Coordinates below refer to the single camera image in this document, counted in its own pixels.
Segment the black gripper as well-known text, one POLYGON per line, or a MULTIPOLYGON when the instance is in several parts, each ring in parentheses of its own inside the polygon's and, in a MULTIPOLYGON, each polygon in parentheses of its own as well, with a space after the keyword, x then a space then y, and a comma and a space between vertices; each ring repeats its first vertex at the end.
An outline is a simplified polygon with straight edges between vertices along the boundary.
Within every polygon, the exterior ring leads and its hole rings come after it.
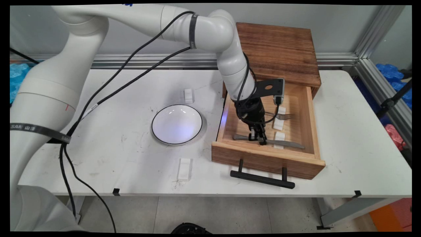
POLYGON ((260 145, 267 145, 265 134, 265 110, 261 99, 249 99, 235 102, 238 119, 249 125, 249 141, 259 140, 260 145), (254 125, 258 124, 258 138, 254 125))

